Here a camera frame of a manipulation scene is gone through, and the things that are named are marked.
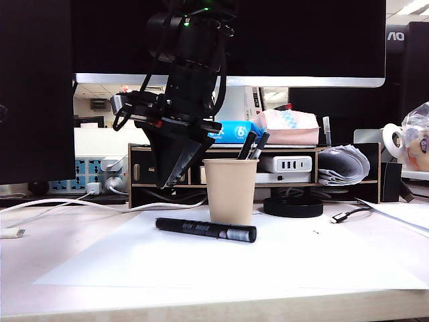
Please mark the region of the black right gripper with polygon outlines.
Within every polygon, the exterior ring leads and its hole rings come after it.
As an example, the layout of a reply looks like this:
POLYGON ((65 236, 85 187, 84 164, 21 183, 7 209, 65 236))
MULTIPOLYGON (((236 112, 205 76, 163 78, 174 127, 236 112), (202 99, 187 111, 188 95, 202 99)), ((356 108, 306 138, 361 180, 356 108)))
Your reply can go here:
POLYGON ((123 94, 123 118, 135 120, 149 139, 155 156, 158 188, 174 186, 190 165, 214 144, 215 140, 208 134, 219 132, 221 125, 209 118, 219 112, 222 104, 223 93, 214 101, 211 90, 123 94))

